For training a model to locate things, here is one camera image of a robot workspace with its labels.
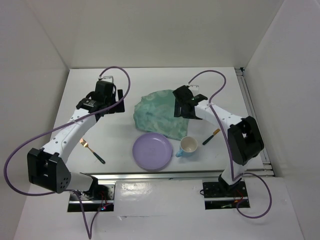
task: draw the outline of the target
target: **gold fork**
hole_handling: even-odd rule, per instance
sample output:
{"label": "gold fork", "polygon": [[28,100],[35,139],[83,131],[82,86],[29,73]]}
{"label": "gold fork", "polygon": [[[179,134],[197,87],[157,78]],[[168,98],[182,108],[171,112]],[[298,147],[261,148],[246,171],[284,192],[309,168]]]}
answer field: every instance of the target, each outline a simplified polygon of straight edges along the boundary
{"label": "gold fork", "polygon": [[90,147],[89,147],[89,143],[87,143],[83,138],[80,139],[80,143],[82,144],[82,146],[84,146],[85,148],[89,149],[93,155],[102,163],[102,164],[106,164],[105,160],[102,159],[102,157],[100,157],[98,154],[95,153],[95,151],[93,151]]}

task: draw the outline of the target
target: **green cloth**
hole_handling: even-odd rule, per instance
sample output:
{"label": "green cloth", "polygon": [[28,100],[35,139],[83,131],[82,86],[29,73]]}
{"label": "green cloth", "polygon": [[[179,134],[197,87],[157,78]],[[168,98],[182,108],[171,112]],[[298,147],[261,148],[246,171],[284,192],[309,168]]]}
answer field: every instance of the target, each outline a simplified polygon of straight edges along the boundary
{"label": "green cloth", "polygon": [[133,119],[139,130],[159,133],[169,139],[181,140],[187,136],[188,119],[174,117],[173,90],[162,90],[143,96],[134,106]]}

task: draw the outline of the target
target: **white wall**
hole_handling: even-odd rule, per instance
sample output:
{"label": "white wall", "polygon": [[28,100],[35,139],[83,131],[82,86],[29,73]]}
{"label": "white wall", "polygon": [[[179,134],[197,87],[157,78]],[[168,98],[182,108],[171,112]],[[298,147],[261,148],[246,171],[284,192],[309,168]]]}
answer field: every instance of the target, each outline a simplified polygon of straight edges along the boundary
{"label": "white wall", "polygon": [[318,1],[285,0],[245,71],[268,154],[306,240],[320,236]]}
{"label": "white wall", "polygon": [[283,0],[27,0],[70,68],[244,67]]}
{"label": "white wall", "polygon": [[[68,69],[27,4],[1,0],[0,169],[15,147],[53,126],[67,74]],[[44,141],[24,147],[9,165],[10,180],[23,191],[30,187],[27,152]],[[26,198],[7,186],[2,170],[0,192],[0,238],[11,240]]]}

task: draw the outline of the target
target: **cup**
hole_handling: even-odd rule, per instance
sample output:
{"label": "cup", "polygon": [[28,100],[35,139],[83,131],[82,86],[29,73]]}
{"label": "cup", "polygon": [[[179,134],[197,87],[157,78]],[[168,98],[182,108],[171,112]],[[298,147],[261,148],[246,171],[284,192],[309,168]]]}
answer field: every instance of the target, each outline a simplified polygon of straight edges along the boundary
{"label": "cup", "polygon": [[192,156],[198,148],[198,142],[192,136],[185,136],[180,141],[180,150],[175,154],[177,158],[179,157],[190,157]]}

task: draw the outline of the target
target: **purple plate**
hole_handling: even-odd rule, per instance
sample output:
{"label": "purple plate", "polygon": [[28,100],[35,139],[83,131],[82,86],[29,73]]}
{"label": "purple plate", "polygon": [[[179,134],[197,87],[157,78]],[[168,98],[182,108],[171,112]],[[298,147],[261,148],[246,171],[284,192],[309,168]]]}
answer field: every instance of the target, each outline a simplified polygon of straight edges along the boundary
{"label": "purple plate", "polygon": [[157,170],[169,163],[172,146],[162,134],[149,132],[141,135],[134,142],[132,154],[139,167],[146,170]]}

